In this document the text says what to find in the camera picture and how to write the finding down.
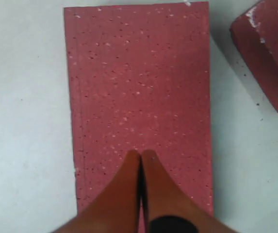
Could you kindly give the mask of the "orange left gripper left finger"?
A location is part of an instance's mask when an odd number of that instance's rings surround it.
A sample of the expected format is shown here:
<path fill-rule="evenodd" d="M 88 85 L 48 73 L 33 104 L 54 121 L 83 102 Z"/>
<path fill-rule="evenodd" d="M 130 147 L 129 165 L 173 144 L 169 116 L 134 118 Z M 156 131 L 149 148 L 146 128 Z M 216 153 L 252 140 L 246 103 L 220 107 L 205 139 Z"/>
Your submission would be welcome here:
<path fill-rule="evenodd" d="M 111 182 L 56 233 L 136 233 L 140 211 L 140 154 L 130 150 Z"/>

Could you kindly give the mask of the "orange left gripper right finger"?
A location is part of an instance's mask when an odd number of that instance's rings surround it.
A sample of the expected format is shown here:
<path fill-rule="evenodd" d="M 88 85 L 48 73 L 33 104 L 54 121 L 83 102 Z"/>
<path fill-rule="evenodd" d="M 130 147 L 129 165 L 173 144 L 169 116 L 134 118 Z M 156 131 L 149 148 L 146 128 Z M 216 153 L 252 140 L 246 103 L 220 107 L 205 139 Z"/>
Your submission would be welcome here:
<path fill-rule="evenodd" d="M 229 233 L 231 228 L 200 209 L 173 181 L 153 150 L 141 153 L 147 233 Z"/>

